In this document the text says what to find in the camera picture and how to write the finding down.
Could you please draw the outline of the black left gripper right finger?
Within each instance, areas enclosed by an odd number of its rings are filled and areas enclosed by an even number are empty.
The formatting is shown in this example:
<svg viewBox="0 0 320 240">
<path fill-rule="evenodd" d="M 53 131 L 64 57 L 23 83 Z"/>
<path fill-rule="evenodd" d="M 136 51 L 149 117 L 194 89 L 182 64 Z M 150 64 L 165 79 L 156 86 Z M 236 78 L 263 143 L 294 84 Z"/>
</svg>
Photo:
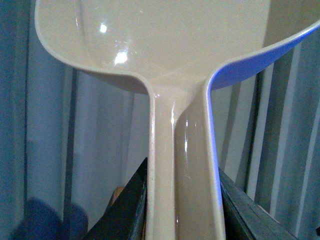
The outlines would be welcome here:
<svg viewBox="0 0 320 240">
<path fill-rule="evenodd" d="M 219 177 L 228 240 L 296 239 L 250 199 L 221 169 Z"/>
</svg>

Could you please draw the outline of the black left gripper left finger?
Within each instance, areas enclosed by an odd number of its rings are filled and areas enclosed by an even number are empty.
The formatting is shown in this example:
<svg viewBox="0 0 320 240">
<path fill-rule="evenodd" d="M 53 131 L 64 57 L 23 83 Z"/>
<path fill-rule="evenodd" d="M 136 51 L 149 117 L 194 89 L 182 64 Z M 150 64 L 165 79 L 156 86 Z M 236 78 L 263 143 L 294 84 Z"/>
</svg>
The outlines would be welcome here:
<svg viewBox="0 0 320 240">
<path fill-rule="evenodd" d="M 144 233 L 148 159 L 145 158 L 122 192 L 85 240 L 141 240 Z"/>
</svg>

